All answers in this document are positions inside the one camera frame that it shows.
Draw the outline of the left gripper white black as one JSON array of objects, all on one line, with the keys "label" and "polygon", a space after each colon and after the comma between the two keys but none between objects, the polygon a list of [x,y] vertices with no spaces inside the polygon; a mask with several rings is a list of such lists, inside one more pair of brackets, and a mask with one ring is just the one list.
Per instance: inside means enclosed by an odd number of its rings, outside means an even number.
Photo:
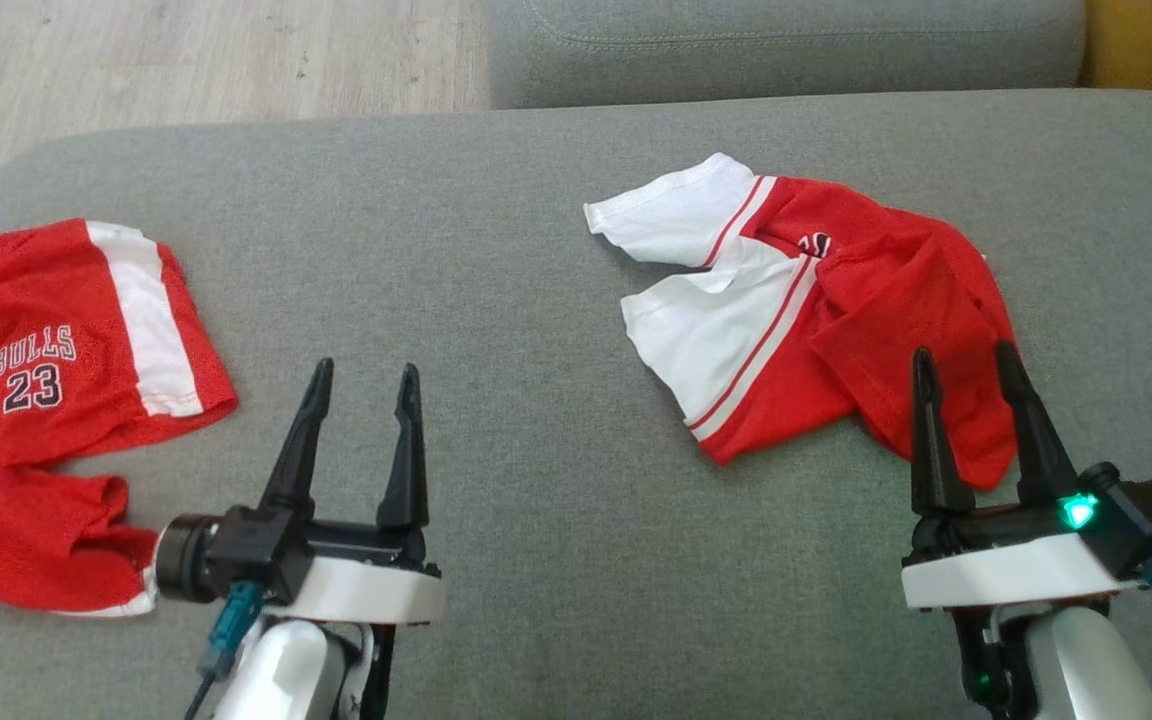
[{"label": "left gripper white black", "polygon": [[[314,518],[317,442],[329,414],[334,361],[317,361],[301,404],[285,435],[259,506],[285,509],[298,520]],[[420,374],[407,363],[399,382],[396,448],[387,492],[371,526],[314,521],[308,544],[314,559],[283,617],[316,623],[425,626],[444,619],[442,570],[426,561],[422,528],[429,525],[429,468]]]}]

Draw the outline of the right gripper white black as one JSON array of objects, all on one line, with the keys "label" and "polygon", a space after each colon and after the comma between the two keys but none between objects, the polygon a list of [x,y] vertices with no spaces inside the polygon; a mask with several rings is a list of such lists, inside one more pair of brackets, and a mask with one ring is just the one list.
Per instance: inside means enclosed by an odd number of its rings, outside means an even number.
[{"label": "right gripper white black", "polygon": [[948,438],[940,377],[929,347],[919,347],[911,357],[911,510],[924,520],[916,523],[911,552],[902,560],[905,605],[993,607],[1138,588],[1137,575],[1116,578],[1079,538],[1079,529],[1096,520],[1098,502],[1078,495],[1078,471],[1018,348],[1000,341],[995,359],[1018,446],[1020,502],[1047,506],[973,511],[973,491],[958,473]]}]

